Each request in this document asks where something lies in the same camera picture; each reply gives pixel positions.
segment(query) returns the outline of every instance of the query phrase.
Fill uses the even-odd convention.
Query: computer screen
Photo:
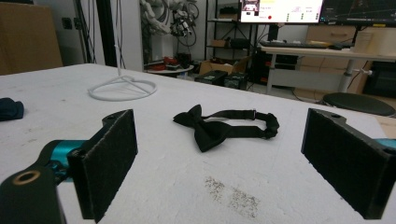
[[[396,26],[396,0],[324,0],[319,23]]]
[[[322,0],[240,0],[240,21],[318,23]]]

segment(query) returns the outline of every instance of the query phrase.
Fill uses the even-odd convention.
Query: bow tie strap
[[[232,126],[217,120],[205,121],[209,118],[259,119],[266,122],[266,129],[262,130],[257,126]],[[176,115],[174,122],[195,129],[195,140],[203,152],[219,145],[228,137],[269,139],[276,136],[279,128],[277,119],[273,114],[258,113],[256,110],[222,110],[203,117],[200,105],[196,105],[189,112]]]

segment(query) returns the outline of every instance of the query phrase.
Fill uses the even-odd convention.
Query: stool
[[[395,109],[372,97],[346,92],[335,92],[323,96],[323,103],[338,108],[359,111],[367,114],[392,117]]]

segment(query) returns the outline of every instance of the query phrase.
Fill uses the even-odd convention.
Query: monitor
[[[240,0],[240,21],[318,23],[322,0]]]
[[[324,0],[319,23],[396,27],[396,1]]]

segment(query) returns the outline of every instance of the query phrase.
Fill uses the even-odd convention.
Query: table leg
[[[266,94],[269,94],[272,89],[272,82],[274,79],[274,72],[275,72],[275,63],[276,63],[276,54],[273,54],[270,66],[270,72],[268,74],[268,81],[267,81],[267,91]]]
[[[346,71],[343,77],[341,78],[340,85],[338,86],[338,91],[347,92],[347,86],[349,85],[350,80],[352,79],[354,64],[355,64],[354,59],[350,59],[349,62],[347,63]]]

